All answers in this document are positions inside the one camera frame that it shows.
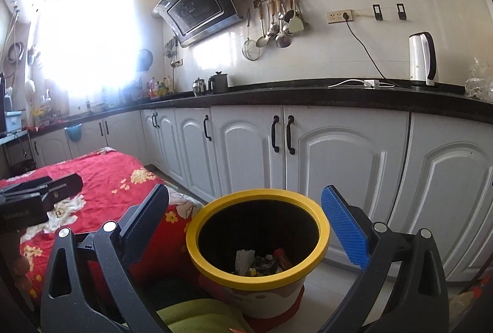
kettle handle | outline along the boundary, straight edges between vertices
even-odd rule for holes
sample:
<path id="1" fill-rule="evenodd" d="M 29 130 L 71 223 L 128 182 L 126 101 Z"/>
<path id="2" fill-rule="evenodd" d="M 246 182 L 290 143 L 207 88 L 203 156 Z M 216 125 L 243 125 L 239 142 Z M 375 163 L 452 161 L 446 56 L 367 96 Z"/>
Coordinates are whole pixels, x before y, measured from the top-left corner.
<path id="1" fill-rule="evenodd" d="M 433 43 L 433 37 L 429 32 L 422 33 L 426 40 L 428 41 L 428 48 L 430 49 L 430 67 L 428 69 L 428 80 L 435 79 L 436 76 L 436 52 L 435 52 L 435 44 Z"/>

range hood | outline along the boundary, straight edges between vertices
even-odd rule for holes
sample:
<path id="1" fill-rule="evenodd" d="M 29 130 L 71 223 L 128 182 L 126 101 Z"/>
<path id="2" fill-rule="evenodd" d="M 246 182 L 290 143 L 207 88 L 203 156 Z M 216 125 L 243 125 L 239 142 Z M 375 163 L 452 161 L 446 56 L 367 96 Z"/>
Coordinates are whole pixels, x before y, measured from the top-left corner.
<path id="1" fill-rule="evenodd" d="M 154 8 L 182 48 L 242 20 L 233 0 L 161 0 Z"/>

trash can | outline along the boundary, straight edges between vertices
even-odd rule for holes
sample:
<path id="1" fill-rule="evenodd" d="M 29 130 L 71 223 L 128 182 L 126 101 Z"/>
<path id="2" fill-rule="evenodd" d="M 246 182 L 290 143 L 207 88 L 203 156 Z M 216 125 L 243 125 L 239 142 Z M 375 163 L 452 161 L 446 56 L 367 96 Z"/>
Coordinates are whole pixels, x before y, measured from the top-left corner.
<path id="1" fill-rule="evenodd" d="M 244 315 L 269 319 L 295 304 L 306 275 L 325 256 L 329 233 L 324 212 L 311 199 L 285 190 L 255 189 L 204 207 L 191 221 L 186 243 L 199 271 L 221 286 Z M 236 251 L 254 249 L 263 257 L 279 248 L 292 268 L 262 277 L 232 274 Z"/>

white plastic box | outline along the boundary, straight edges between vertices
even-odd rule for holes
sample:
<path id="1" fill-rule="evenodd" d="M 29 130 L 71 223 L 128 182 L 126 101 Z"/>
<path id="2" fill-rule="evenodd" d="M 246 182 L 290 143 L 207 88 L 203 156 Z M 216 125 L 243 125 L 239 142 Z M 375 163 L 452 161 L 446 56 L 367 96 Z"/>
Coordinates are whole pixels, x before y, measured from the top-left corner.
<path id="1" fill-rule="evenodd" d="M 5 126 L 8 133 L 22 129 L 21 114 L 21 111 L 5 112 Z"/>

red floral tablecloth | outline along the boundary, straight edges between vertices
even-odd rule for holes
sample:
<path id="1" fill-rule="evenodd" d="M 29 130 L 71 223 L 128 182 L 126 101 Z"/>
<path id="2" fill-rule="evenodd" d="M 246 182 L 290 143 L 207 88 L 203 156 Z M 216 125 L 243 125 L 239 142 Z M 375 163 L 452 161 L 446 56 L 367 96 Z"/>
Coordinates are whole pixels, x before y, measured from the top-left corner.
<path id="1" fill-rule="evenodd" d="M 39 304 L 46 264 L 56 232 L 62 226 L 70 226 L 75 233 L 95 231 L 107 220 L 119 220 L 130 206 L 140 204 L 156 184 L 163 183 L 134 157 L 103 148 L 80 158 L 1 180 L 0 188 L 46 175 L 58 179 L 70 173 L 78 173 L 82 177 L 84 187 L 80 194 L 60 201 L 48 213 L 48 222 L 29 227 L 21 237 L 20 252 L 28 258 L 31 266 L 28 273 L 33 281 L 30 296 L 35 304 Z M 189 279 L 198 275 L 186 251 L 185 233 L 201 205 L 170 187 L 168 191 L 166 215 L 142 261 L 130 268 L 131 274 L 142 285 L 169 274 Z M 91 269 L 98 287 L 104 290 L 98 268 L 93 265 Z"/>

